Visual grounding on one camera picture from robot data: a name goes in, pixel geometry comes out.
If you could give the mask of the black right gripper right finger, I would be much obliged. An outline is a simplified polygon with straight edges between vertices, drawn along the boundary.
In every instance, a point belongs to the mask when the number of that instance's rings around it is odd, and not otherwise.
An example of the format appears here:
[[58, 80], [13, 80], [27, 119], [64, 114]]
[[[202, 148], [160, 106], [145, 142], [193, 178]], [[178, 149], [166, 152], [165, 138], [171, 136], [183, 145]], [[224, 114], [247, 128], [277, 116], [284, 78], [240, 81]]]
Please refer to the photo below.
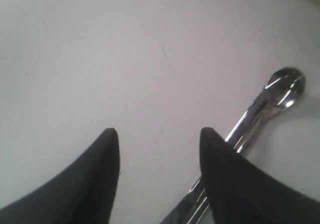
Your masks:
[[216, 224], [318, 224], [320, 203], [250, 163], [211, 127], [200, 131], [199, 162]]

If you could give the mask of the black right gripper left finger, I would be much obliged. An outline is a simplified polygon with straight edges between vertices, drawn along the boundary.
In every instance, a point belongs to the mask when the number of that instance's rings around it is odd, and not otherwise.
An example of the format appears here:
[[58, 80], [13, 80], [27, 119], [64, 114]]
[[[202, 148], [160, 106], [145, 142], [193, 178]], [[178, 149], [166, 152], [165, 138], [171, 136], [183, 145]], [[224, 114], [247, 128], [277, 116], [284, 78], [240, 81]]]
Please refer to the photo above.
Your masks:
[[71, 165], [1, 208], [2, 224], [107, 224], [120, 175], [117, 131], [105, 129]]

